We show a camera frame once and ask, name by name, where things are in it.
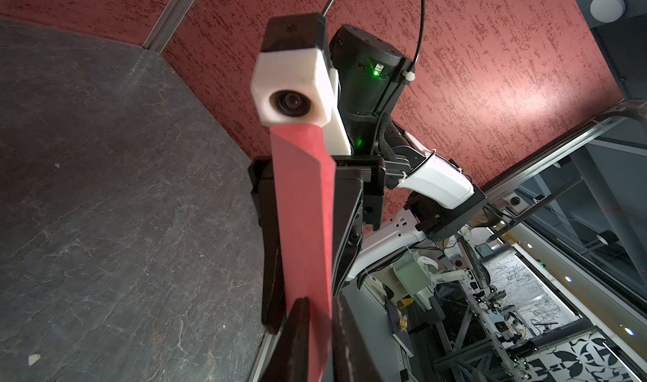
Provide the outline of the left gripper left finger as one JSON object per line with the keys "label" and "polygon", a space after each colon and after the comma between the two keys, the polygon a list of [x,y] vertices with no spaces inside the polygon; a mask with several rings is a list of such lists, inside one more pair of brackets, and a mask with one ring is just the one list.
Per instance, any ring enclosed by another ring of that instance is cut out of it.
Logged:
{"label": "left gripper left finger", "polygon": [[310,303],[296,299],[261,382],[306,382],[309,367]]}

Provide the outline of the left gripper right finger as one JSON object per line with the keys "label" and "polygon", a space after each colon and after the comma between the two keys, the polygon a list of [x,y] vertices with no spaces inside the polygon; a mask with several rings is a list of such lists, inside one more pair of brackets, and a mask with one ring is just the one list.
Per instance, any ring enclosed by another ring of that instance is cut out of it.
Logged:
{"label": "left gripper right finger", "polygon": [[344,296],[334,297],[332,314],[334,381],[383,381]]}

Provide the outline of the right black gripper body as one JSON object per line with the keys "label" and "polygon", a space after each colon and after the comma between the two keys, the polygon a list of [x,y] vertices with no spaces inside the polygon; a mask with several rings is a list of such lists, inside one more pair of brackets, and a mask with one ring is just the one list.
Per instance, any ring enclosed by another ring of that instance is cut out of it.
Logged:
{"label": "right black gripper body", "polygon": [[[335,163],[332,276],[335,281],[346,281],[359,257],[364,227],[380,227],[386,166],[380,157],[336,156]],[[271,157],[254,159],[248,173],[264,242],[263,279],[281,281],[281,242]]]}

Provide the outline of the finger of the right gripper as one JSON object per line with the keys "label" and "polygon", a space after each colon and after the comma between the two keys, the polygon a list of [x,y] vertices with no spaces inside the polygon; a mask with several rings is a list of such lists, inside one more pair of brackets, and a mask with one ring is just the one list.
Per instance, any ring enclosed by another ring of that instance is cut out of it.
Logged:
{"label": "finger of the right gripper", "polygon": [[333,215],[332,294],[343,288],[361,241],[363,181],[336,179]]}
{"label": "finger of the right gripper", "polygon": [[276,221],[268,219],[263,221],[261,228],[264,242],[261,323],[266,331],[276,335],[286,314],[279,227]]}

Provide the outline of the pink square paper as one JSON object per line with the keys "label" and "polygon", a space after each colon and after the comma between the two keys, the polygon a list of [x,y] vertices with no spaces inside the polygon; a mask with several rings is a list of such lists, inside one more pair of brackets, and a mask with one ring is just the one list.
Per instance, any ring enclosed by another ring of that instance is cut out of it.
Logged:
{"label": "pink square paper", "polygon": [[321,127],[271,129],[271,154],[286,287],[286,307],[309,301],[308,380],[319,381],[329,356],[335,161]]}

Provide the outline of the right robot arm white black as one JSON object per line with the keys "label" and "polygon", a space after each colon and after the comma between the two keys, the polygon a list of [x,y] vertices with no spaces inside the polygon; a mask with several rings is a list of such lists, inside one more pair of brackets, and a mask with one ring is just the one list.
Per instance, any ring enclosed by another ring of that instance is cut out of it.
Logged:
{"label": "right robot arm white black", "polygon": [[307,122],[329,107],[325,144],[336,164],[332,289],[362,283],[402,250],[455,234],[485,195],[452,160],[392,120],[414,62],[351,25],[333,35],[319,13],[269,21],[252,89],[270,122]]}

